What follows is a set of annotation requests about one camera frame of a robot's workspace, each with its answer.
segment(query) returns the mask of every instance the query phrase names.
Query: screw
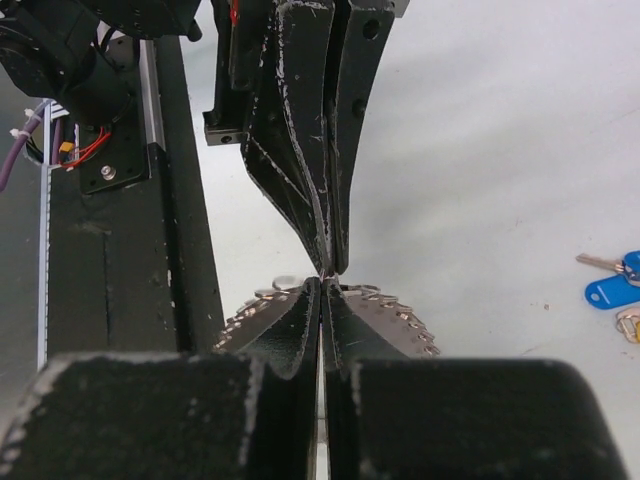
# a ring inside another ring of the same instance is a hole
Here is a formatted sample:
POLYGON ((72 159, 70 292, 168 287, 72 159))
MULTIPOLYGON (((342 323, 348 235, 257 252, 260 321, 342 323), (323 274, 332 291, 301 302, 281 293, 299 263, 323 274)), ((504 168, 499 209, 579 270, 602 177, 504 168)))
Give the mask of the screw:
POLYGON ((116 178, 116 169, 110 167, 109 165, 105 165, 100 169, 100 173, 102 174, 102 178, 104 178, 107 182, 116 178))

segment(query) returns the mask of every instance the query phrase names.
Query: white table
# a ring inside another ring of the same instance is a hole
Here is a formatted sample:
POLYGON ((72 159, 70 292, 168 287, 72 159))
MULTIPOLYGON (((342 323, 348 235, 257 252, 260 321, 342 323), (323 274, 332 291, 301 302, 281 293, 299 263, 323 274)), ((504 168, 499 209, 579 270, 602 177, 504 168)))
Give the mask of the white table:
MULTIPOLYGON (((581 252, 640 249, 640 3, 414 0, 369 103, 345 282, 401 297, 449 357, 544 357, 594 388, 640 478, 640 347, 590 307, 581 252)), ((312 273, 237 146, 207 149, 215 33, 185 42, 214 252, 231 314, 312 273)))

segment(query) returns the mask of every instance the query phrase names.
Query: black frame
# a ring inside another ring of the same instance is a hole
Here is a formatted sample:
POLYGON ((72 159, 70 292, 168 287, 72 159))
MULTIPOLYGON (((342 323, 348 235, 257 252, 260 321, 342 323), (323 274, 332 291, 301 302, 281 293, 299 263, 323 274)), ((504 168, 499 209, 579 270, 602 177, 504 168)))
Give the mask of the black frame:
POLYGON ((150 178, 82 196, 78 172, 51 174, 48 357, 201 354, 224 328, 180 43, 154 44, 166 145, 146 147, 150 178))

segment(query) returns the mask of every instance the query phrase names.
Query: silver key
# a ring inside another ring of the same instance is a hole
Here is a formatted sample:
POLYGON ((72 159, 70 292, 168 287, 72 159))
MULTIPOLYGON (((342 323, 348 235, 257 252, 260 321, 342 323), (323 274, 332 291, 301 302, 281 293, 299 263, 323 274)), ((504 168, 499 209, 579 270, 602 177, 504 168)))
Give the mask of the silver key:
POLYGON ((604 270, 616 272, 617 274, 624 273, 624 263, 622 263, 622 260, 605 260, 604 258, 593 257, 586 253, 578 255, 576 260, 580 263, 584 263, 585 265, 602 268, 604 270))

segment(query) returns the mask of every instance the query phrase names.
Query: white surface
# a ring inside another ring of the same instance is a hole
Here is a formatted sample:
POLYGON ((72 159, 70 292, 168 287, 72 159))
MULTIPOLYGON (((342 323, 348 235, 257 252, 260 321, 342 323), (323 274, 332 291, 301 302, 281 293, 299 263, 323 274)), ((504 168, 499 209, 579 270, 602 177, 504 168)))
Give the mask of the white surface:
MULTIPOLYGON (((447 356, 560 358, 594 387, 633 478, 640 348, 584 287, 585 251, 640 249, 637 0, 413 1, 377 77, 343 280, 398 294, 447 356)), ((207 149, 215 33, 185 44, 225 311, 312 268, 247 177, 207 149)))

